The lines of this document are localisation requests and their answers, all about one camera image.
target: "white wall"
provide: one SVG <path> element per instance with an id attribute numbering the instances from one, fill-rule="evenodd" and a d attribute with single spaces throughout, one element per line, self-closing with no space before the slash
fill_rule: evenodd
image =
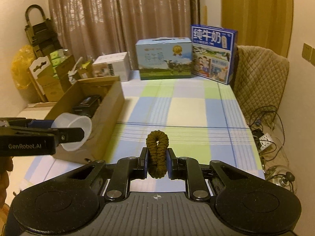
<path id="1" fill-rule="evenodd" d="M 24 27 L 25 10 L 31 4 L 40 5 L 49 17 L 48 0 L 0 0 L 0 117 L 16 116 L 30 102 L 38 101 L 33 87 L 19 91 L 13 83 L 10 67 L 13 56 L 28 44 Z M 30 20 L 41 20 L 39 11 L 31 11 Z"/>
<path id="2" fill-rule="evenodd" d="M 201 23 L 203 23 L 204 6 L 207 6 L 208 26 L 221 26 L 221 0 L 200 0 Z"/>
<path id="3" fill-rule="evenodd" d="M 279 114 L 285 129 L 285 152 L 297 178 L 302 215 L 298 235 L 315 234 L 315 67 L 301 56 L 303 43 L 315 47 L 315 0 L 294 0 L 288 59 L 290 71 Z"/>

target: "chair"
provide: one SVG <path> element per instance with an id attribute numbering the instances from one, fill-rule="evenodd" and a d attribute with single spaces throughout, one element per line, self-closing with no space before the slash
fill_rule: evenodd
<path id="1" fill-rule="evenodd" d="M 289 61 L 258 46 L 238 46 L 237 53 L 231 87 L 247 123 L 251 116 L 253 123 L 262 113 L 258 108 L 275 106 L 278 110 L 289 73 Z M 267 114 L 263 122 L 270 126 L 274 118 L 274 113 Z"/>

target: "brown braided rope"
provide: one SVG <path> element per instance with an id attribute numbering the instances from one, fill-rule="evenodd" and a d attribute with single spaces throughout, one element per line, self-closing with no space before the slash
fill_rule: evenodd
<path id="1" fill-rule="evenodd" d="M 146 138 L 146 147 L 149 149 L 148 173 L 153 178 L 162 178 L 167 172 L 166 149 L 169 138 L 163 131 L 152 131 Z"/>

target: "plaid tablecloth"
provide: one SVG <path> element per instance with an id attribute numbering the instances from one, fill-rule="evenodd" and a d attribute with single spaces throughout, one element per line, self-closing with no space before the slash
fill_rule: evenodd
<path id="1" fill-rule="evenodd" d="M 116 163 L 120 158 L 139 156 L 147 135 L 164 131 L 177 157 L 195 158 L 202 164 L 221 160 L 264 178 L 258 152 L 230 86 L 193 77 L 122 83 L 125 103 L 118 118 L 104 159 Z M 50 156 L 36 157 L 21 188 L 42 182 L 80 166 Z M 132 191 L 182 191 L 181 180 L 132 181 Z"/>

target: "cartoon family illustration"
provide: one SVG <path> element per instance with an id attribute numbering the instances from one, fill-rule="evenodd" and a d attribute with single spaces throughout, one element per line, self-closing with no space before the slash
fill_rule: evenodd
<path id="1" fill-rule="evenodd" d="M 194 69 L 203 76 L 225 82 L 228 67 L 212 64 L 210 58 L 200 56 L 195 60 Z"/>

